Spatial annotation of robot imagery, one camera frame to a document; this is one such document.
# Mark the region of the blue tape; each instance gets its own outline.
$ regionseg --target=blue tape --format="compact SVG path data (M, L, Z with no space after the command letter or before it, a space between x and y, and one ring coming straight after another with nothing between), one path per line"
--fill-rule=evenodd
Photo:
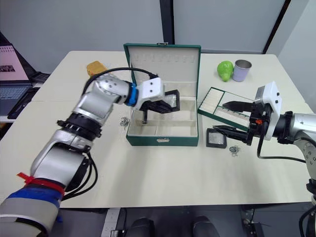
M131 93L129 101L126 105L134 106L136 104L136 92L137 92L136 84L132 83L132 93Z
M28 198L48 201L54 204L57 208L60 206L60 201L62 199L62 194L53 189L45 188L22 188L15 193L12 193L8 198Z

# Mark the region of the green jewelry box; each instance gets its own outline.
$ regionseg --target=green jewelry box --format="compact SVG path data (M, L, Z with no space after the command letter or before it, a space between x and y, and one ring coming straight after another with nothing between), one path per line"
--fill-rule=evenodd
M126 43L124 50L130 67L158 74L165 91L179 90L180 111L159 114L132 111L126 138L132 146L198 145L198 74L201 46ZM140 84L148 76L132 72L132 81Z

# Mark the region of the laptop keyboard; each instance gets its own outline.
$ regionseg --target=laptop keyboard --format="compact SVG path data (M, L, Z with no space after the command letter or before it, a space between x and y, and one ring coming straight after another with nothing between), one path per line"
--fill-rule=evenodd
M18 99L26 90L26 87L0 87L0 100Z

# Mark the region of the white wall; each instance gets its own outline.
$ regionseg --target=white wall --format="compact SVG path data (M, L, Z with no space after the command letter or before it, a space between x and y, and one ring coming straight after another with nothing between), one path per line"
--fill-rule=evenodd
M308 2L278 58L316 112L316 0Z
M208 52L261 53L284 0L174 0L178 44Z
M291 0L285 15L276 31L275 36L267 50L268 54L278 56L282 51L287 39L299 21L309 0Z
M47 73L71 50L163 42L158 0L1 0L0 31Z

